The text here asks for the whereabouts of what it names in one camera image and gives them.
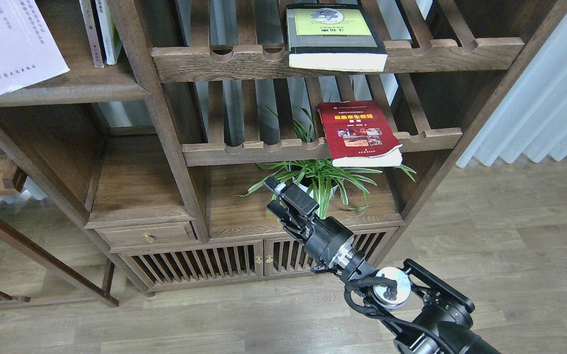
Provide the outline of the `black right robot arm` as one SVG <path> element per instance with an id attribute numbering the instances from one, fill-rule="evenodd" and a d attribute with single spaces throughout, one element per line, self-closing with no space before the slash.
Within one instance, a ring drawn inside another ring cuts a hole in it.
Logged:
<path id="1" fill-rule="evenodd" d="M 379 320 L 394 335 L 401 354 L 496 354 L 472 332 L 474 303 L 411 259 L 402 267 L 376 269 L 354 247 L 353 233 L 296 184 L 268 177 L 275 195 L 268 208 L 316 265 L 344 283 L 344 299 L 356 312 Z"/>

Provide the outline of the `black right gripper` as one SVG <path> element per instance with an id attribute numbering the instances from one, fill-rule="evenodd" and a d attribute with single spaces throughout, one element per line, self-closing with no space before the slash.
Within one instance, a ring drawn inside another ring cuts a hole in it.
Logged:
<path id="1" fill-rule="evenodd" d="M 276 195 L 266 206 L 270 213 L 319 267 L 333 273 L 362 273 L 362 252 L 353 248 L 354 237 L 348 228 L 333 217 L 318 217 L 319 204 L 296 184 L 269 176 L 264 186 Z"/>

